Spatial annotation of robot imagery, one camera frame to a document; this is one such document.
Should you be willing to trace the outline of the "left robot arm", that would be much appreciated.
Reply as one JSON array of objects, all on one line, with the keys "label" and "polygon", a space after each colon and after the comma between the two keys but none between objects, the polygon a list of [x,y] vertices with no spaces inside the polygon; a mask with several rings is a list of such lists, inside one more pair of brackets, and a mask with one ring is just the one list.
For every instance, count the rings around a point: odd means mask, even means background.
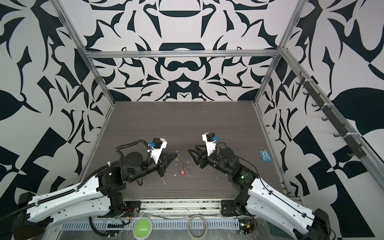
[{"label": "left robot arm", "polygon": [[143,184],[143,178],[157,172],[165,175],[177,152],[164,152],[167,141],[138,140],[115,148],[119,159],[96,169],[80,183],[43,195],[27,192],[19,197],[18,208],[1,217],[1,225],[12,223],[1,239],[29,240],[46,229],[67,221],[99,217],[120,218],[126,213],[122,191],[128,183]]}]

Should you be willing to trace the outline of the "metal keyring with yellow tag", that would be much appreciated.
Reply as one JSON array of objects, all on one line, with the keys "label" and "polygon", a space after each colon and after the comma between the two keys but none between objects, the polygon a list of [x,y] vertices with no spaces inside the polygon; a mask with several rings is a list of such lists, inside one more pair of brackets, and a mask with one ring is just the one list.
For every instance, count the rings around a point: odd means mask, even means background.
[{"label": "metal keyring with yellow tag", "polygon": [[180,167],[180,172],[181,172],[181,170],[184,170],[186,175],[187,175],[188,174],[188,168],[186,167],[186,165],[185,165],[185,163],[181,157],[180,152],[176,151],[176,154],[177,154],[176,161],[178,162],[178,166]]}]

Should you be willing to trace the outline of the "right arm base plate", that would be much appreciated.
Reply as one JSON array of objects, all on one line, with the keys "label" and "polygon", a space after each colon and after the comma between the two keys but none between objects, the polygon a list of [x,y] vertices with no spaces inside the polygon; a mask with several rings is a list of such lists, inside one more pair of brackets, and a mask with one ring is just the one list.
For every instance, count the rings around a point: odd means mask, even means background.
[{"label": "right arm base plate", "polygon": [[240,215],[234,200],[221,200],[221,215],[224,217],[236,217]]}]

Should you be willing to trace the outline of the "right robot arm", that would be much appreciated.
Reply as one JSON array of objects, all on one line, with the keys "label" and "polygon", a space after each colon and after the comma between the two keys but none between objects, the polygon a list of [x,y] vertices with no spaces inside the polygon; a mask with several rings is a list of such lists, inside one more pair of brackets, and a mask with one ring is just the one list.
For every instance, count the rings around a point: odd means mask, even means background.
[{"label": "right robot arm", "polygon": [[241,164],[242,158],[231,148],[209,153],[196,145],[188,152],[200,168],[210,166],[228,177],[239,191],[234,203],[242,215],[264,219],[295,240],[336,239],[326,212],[306,208],[269,186],[257,169]]}]

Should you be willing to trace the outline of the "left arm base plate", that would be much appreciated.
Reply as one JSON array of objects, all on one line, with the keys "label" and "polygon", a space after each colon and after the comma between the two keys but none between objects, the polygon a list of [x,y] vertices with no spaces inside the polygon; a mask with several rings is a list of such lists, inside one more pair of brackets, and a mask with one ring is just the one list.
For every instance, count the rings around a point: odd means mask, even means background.
[{"label": "left arm base plate", "polygon": [[121,218],[135,217],[141,212],[141,204],[141,201],[124,201],[124,205],[119,216]]}]

